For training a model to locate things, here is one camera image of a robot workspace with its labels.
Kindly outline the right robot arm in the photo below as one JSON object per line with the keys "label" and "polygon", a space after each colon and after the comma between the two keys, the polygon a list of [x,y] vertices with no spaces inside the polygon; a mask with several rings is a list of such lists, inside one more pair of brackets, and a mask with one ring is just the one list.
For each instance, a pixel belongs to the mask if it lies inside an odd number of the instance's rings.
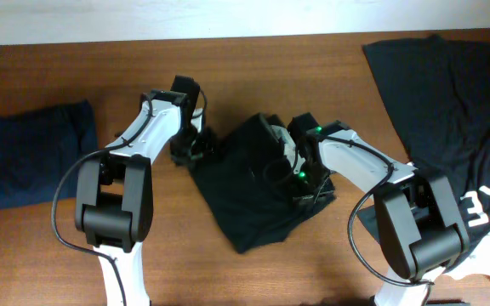
{"label": "right robot arm", "polygon": [[329,174],[338,173],[363,191],[349,216],[350,240],[357,214],[373,200],[376,235],[389,270],[382,275],[358,257],[383,282],[370,304],[426,305],[435,279],[470,246],[448,178],[388,157],[340,121],[321,126],[310,113],[294,117],[281,136],[296,177],[316,175],[323,186]]}

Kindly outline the black shorts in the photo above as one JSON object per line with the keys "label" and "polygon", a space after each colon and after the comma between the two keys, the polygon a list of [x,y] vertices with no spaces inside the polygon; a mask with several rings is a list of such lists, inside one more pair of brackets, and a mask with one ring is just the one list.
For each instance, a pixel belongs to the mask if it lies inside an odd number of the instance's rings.
{"label": "black shorts", "polygon": [[283,242],[298,225],[326,206],[296,207],[291,171],[282,145],[271,132],[282,122],[256,114],[218,140],[217,153],[190,169],[217,225],[239,254]]}

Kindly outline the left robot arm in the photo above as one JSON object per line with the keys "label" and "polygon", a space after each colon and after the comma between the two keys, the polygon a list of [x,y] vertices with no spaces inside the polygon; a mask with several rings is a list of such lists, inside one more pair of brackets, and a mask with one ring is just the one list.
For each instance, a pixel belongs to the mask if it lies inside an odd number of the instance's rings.
{"label": "left robot arm", "polygon": [[168,91],[142,94],[127,129],[78,168],[75,226],[100,261],[110,305],[151,304],[142,261],[154,214],[151,168],[165,146],[188,168],[213,152],[206,110],[197,108],[202,95],[188,76],[176,76]]}

